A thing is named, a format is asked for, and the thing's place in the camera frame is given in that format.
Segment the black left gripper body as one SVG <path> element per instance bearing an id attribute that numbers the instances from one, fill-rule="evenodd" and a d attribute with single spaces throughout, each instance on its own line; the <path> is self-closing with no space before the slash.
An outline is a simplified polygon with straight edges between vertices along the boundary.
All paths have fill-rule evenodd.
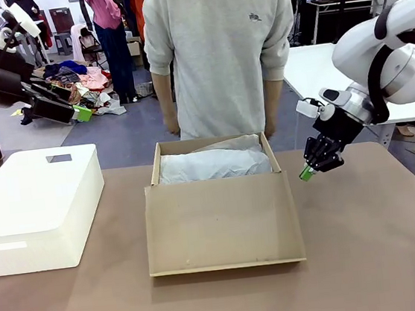
<path id="1" fill-rule="evenodd" d="M 0 69 L 0 107 L 8 108 L 15 103 L 30 103 L 31 95 L 24 91 L 23 83 L 29 83 L 32 66 L 24 65 L 18 72 Z"/>

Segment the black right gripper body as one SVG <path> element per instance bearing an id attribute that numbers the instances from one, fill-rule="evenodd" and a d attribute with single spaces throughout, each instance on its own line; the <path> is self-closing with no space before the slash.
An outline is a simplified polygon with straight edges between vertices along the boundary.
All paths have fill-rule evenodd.
<path id="1" fill-rule="evenodd" d="M 345 148 L 362 132 L 364 125 L 345 110 L 330 104 L 322 108 L 313 128 L 322 136 L 340 144 L 340 148 Z"/>

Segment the person's left hand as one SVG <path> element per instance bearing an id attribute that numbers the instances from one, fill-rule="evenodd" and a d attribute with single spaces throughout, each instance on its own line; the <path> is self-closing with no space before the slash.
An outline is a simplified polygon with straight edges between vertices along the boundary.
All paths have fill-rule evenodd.
<path id="1" fill-rule="evenodd" d="M 277 128 L 278 119 L 276 116 L 267 116 L 264 128 L 264 134 L 267 139 L 270 139 L 275 133 Z"/>

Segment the person's right hand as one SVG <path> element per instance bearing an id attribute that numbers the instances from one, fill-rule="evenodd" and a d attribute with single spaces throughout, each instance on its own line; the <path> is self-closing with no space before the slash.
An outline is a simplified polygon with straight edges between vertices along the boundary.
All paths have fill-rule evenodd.
<path id="1" fill-rule="evenodd" d="M 181 130 L 176 116 L 166 116 L 164 118 L 164 124 L 169 133 L 176 136 L 180 135 Z"/>

